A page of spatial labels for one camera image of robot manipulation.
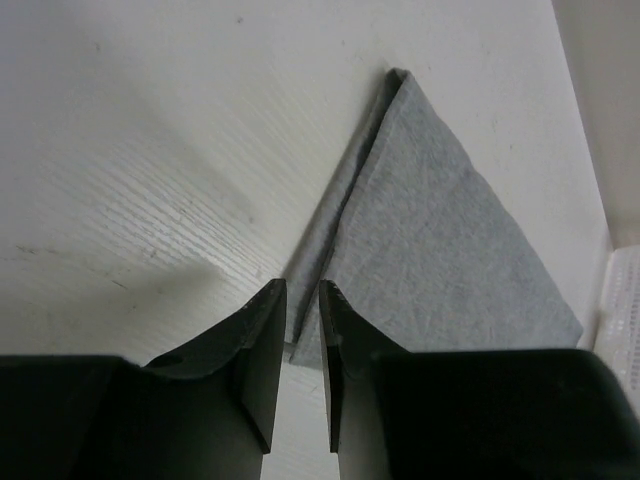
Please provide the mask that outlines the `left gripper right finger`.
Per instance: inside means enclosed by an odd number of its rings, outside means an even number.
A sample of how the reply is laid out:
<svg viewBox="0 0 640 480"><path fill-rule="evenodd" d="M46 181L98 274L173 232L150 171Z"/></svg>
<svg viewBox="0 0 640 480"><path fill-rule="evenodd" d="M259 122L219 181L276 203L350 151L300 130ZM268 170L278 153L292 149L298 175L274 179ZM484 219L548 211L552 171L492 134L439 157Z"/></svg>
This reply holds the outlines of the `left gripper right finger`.
<svg viewBox="0 0 640 480"><path fill-rule="evenodd" d="M635 479L639 423L579 349L412 353L318 291L331 451L344 479Z"/></svg>

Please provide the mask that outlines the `grey tank top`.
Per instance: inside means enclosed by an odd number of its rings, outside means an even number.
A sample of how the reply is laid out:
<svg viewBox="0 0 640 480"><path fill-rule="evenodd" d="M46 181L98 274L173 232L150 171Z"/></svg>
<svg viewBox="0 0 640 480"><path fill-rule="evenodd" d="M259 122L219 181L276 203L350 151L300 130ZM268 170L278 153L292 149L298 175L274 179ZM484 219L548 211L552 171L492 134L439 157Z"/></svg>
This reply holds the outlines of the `grey tank top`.
<svg viewBox="0 0 640 480"><path fill-rule="evenodd" d="M296 366L322 365L318 286L417 352L574 347L583 329L415 77L386 73L288 272Z"/></svg>

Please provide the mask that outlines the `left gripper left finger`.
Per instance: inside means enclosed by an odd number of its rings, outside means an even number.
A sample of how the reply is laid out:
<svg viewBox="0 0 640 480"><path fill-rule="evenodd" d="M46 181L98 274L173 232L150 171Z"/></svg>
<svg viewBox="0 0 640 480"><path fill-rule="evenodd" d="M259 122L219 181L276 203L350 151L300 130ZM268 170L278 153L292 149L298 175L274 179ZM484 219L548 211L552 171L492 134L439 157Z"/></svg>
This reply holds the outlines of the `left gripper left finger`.
<svg viewBox="0 0 640 480"><path fill-rule="evenodd" d="M144 366L118 356L1 360L5 479L257 479L270 452L286 283Z"/></svg>

